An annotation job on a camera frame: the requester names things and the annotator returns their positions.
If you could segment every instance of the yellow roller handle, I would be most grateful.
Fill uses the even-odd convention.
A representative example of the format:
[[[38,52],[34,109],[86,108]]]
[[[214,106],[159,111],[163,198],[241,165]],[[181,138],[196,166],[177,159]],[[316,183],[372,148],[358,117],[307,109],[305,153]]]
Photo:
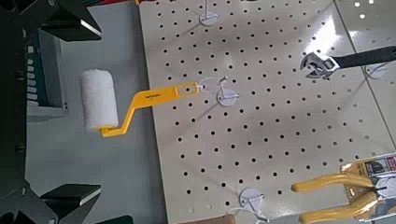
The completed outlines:
[[[135,3],[137,6],[140,6],[140,4],[142,4],[143,1],[145,1],[145,0],[134,0],[134,3]]]
[[[171,101],[179,100],[185,97],[193,96],[200,92],[200,87],[196,82],[180,84],[174,87],[167,87],[157,90],[138,92],[128,108],[124,122],[119,129],[109,127],[101,128],[103,137],[114,137],[126,134],[131,125],[134,111],[139,108],[145,108],[154,105],[161,105]]]
[[[378,198],[376,197],[376,194],[370,191],[349,206],[305,213],[300,215],[299,221],[303,224],[325,221],[343,221],[369,211],[377,203]]]
[[[291,185],[294,192],[308,192],[334,184],[346,184],[350,186],[372,188],[374,185],[369,178],[353,174],[323,175],[312,180]]]

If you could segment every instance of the black wrench handle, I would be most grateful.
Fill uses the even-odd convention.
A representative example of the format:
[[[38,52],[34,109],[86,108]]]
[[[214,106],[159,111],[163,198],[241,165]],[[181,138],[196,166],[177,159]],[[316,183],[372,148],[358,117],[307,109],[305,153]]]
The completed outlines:
[[[358,67],[375,63],[389,63],[396,61],[396,46],[332,58],[340,65],[340,68]]]

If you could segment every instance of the pliers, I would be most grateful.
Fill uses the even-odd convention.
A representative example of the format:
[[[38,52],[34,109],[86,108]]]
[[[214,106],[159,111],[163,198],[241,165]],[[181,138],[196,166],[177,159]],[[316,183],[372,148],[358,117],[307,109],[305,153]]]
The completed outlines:
[[[396,61],[396,46],[373,49],[344,57],[330,57],[312,52],[303,58],[300,68],[301,70],[307,66],[312,66],[314,68],[314,71],[306,76],[308,78],[329,79],[329,77],[338,69],[376,63],[389,63],[393,61]]]
[[[345,184],[370,190],[348,206],[302,214],[299,217],[301,223],[350,219],[368,212],[381,200],[396,198],[395,174],[377,176],[375,178],[367,178],[353,174],[323,175],[306,182],[293,184],[291,190],[304,193],[334,184]]]

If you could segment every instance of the black metal frame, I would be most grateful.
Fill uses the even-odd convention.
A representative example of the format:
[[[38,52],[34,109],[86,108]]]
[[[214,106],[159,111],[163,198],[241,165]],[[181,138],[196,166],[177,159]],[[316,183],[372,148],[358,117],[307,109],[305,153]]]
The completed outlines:
[[[101,30],[81,0],[1,0],[0,24],[0,223],[81,223],[100,186],[63,185],[39,198],[24,178],[26,44],[40,27],[65,41],[100,40]]]

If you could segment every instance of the label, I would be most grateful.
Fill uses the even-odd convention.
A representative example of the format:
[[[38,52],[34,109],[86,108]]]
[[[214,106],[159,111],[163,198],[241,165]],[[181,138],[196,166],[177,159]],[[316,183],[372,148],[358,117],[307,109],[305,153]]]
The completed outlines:
[[[396,157],[386,157],[364,163],[369,177],[396,171]]]
[[[148,95],[146,96],[147,99],[151,99],[151,98],[156,98],[156,97],[160,97],[161,95],[159,93],[155,94],[155,95]]]

